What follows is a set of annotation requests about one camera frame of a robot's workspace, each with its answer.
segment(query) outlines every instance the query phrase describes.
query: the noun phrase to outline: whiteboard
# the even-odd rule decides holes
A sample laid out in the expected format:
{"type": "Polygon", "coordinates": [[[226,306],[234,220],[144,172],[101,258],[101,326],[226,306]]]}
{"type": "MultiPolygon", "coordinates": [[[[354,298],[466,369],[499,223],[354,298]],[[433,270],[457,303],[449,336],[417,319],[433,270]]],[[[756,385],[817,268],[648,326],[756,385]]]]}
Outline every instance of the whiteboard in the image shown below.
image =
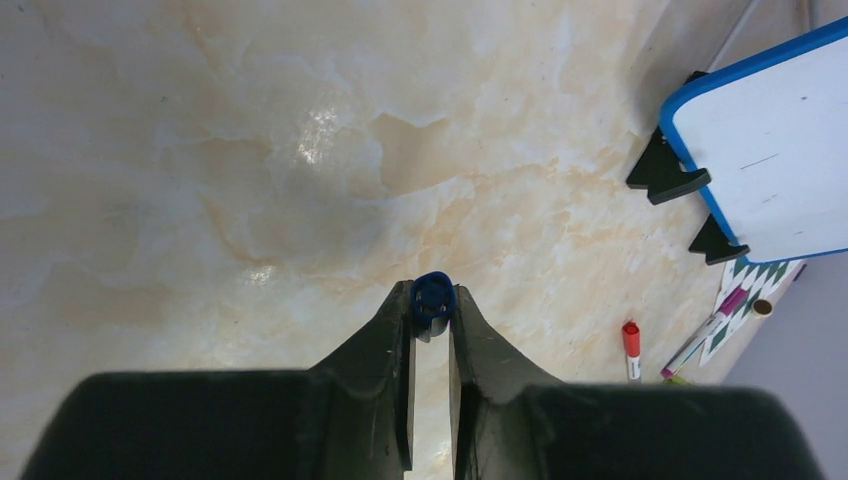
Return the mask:
{"type": "Polygon", "coordinates": [[[663,106],[669,144],[688,169],[709,170],[701,193],[725,234],[750,246],[749,262],[848,249],[846,35],[848,18],[687,84],[663,106]]]}

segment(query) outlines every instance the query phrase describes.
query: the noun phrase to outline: marker pen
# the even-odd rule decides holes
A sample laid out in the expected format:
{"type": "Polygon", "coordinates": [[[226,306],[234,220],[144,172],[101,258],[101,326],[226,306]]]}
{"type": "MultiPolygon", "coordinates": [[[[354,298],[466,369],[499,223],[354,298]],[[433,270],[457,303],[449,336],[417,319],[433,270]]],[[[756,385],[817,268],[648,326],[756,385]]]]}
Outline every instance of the marker pen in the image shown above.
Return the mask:
{"type": "Polygon", "coordinates": [[[639,344],[639,327],[633,322],[627,322],[621,327],[624,336],[624,351],[627,354],[627,381],[642,382],[642,366],[639,363],[642,347],[639,344]]]}
{"type": "Polygon", "coordinates": [[[715,330],[718,326],[724,322],[733,310],[739,306],[740,303],[745,301],[748,297],[748,291],[743,290],[741,287],[736,287],[733,292],[728,295],[728,297],[722,302],[721,307],[719,307],[718,311],[714,314],[707,317],[704,320],[704,323],[701,324],[701,327],[698,328],[695,333],[689,337],[689,340],[680,347],[680,350],[674,354],[674,357],[666,364],[666,366],[660,372],[663,378],[671,378],[680,370],[680,367],[689,360],[695,352],[698,351],[698,348],[704,343],[704,341],[715,333],[715,330]]]}
{"type": "Polygon", "coordinates": [[[751,303],[751,313],[756,318],[768,318],[774,312],[774,305],[765,298],[758,298],[751,303]]]}

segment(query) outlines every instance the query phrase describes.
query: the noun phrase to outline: green and white pattern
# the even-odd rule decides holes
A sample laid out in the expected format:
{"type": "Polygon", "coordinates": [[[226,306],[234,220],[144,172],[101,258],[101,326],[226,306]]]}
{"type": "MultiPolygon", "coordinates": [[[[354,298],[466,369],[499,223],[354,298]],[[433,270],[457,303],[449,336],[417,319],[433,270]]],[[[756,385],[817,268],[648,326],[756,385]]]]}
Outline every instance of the green and white pattern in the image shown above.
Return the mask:
{"type": "Polygon", "coordinates": [[[754,300],[768,298],[780,288],[783,282],[792,280],[788,273],[794,272],[799,263],[801,263],[800,260],[793,260],[791,262],[778,262],[766,265],[750,265],[743,260],[736,260],[735,262],[725,264],[724,277],[721,280],[721,290],[718,297],[716,297],[716,304],[713,311],[718,310],[724,299],[736,287],[741,286],[745,290],[748,290],[748,298],[736,307],[733,314],[727,320],[716,327],[712,335],[707,337],[707,340],[704,342],[704,348],[701,351],[700,365],[703,366],[709,362],[710,358],[739,330],[739,327],[745,324],[754,300]]]}

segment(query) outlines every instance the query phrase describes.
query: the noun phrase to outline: white marker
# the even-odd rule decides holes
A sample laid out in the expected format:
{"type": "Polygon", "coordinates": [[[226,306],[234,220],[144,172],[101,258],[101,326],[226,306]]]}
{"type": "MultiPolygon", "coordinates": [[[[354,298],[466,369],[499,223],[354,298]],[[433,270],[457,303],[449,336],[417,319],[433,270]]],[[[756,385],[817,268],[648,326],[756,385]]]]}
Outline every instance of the white marker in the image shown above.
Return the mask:
{"type": "Polygon", "coordinates": [[[701,347],[707,337],[714,334],[715,330],[747,297],[747,290],[743,290],[741,287],[736,287],[736,289],[733,290],[733,292],[731,292],[724,300],[718,311],[704,320],[704,323],[701,324],[701,327],[695,332],[695,334],[689,337],[689,340],[680,347],[680,350],[674,354],[674,357],[672,357],[662,369],[660,375],[662,375],[663,378],[673,377],[674,374],[680,370],[680,367],[682,367],[683,364],[698,351],[698,348],[701,347]]]}

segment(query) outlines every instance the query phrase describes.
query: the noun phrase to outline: beige marble countertop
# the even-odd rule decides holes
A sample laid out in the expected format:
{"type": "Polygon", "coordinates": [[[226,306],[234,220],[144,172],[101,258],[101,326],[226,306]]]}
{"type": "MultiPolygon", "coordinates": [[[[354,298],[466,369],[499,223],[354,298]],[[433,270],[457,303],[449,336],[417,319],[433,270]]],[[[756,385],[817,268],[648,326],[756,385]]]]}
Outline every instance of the beige marble countertop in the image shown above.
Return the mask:
{"type": "MultiPolygon", "coordinates": [[[[709,313],[698,196],[624,178],[745,2],[0,4],[0,477],[109,370],[303,368],[443,270],[552,374],[709,313]]],[[[445,337],[415,478],[450,465],[445,337]]]]}

